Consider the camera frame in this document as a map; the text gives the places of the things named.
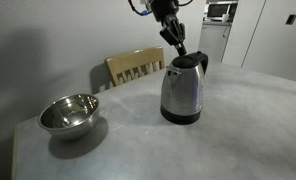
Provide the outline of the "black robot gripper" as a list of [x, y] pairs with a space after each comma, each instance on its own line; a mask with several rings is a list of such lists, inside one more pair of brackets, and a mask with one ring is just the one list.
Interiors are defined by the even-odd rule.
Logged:
[[162, 25], [160, 35], [169, 45], [176, 46], [180, 56], [186, 55], [187, 51], [183, 44], [185, 39], [184, 24], [180, 23], [176, 13], [179, 11], [178, 0], [154, 0], [152, 12], [157, 22]]

